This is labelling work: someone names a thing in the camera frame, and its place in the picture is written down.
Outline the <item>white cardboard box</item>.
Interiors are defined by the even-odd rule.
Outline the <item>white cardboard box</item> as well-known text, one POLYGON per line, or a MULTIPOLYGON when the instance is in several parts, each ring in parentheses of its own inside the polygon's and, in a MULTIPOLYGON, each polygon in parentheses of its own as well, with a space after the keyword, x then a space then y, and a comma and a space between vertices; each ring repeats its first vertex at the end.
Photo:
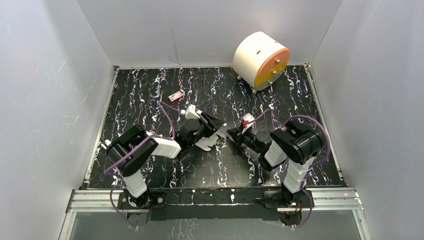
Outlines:
POLYGON ((230 127, 227 125, 227 123, 224 123, 210 137, 201 138, 197 143, 195 143, 195 146, 197 146, 198 148, 200 148, 201 150, 205 152, 209 152, 212 150, 212 147, 218 142, 219 138, 223 138, 225 140, 234 142, 233 138, 227 132, 227 130, 229 129, 230 127))

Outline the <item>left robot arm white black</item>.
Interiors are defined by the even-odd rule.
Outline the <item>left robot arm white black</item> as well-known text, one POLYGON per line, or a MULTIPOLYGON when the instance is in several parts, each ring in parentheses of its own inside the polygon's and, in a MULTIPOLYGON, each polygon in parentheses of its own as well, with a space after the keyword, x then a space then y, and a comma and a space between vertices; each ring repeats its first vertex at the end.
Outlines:
POLYGON ((219 130, 226 125, 200 110, 186 111, 184 117, 185 122, 174 137, 153 134, 134 125, 106 148, 107 158, 112 162, 109 169, 122 176, 124 192, 135 207, 144 208, 150 201, 141 168, 151 156, 174 160, 185 157, 193 147, 210 151, 219 138, 219 130))

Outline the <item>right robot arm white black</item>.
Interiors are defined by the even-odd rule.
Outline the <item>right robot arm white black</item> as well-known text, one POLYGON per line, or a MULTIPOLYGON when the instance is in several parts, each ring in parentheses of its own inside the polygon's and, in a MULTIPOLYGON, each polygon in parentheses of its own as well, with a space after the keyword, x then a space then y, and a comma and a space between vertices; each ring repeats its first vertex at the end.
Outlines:
POLYGON ((307 194, 306 177, 313 167, 314 160, 323 147, 331 147, 325 128, 314 118, 311 121, 319 127, 319 131, 291 118, 284 128, 272 131, 253 132, 252 123, 247 120, 226 131, 236 146, 245 145, 258 154, 258 161, 263 169, 272 171, 283 164, 287 165, 281 192, 264 194, 260 200, 261 204, 275 202, 295 207, 307 194))

